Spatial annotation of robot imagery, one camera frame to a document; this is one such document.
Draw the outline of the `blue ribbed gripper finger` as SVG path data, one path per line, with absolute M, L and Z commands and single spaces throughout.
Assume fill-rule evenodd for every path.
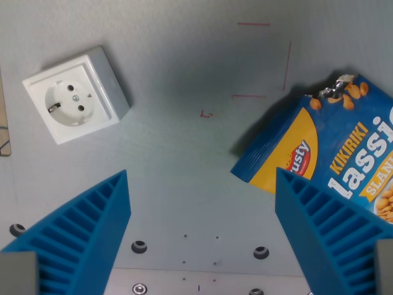
M 130 216 L 122 170 L 60 206 L 1 251 L 37 254 L 39 294 L 103 294 Z
M 313 294 L 376 294 L 374 254 L 392 226 L 365 208 L 283 168 L 275 213 Z

